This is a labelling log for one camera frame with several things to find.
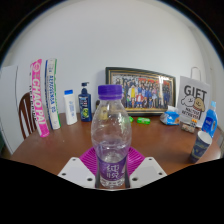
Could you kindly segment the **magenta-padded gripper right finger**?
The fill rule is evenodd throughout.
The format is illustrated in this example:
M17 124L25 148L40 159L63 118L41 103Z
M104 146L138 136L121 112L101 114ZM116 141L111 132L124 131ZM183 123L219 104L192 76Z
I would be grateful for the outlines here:
M125 175L127 188L140 188L165 176L165 171L153 157L144 157L136 149L129 149Z

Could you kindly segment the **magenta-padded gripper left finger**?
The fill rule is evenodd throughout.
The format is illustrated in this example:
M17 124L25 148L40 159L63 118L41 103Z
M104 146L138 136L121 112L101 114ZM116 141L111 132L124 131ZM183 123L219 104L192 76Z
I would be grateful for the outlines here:
M80 157L71 157L58 176L84 188L98 187L99 173L95 150L90 148Z

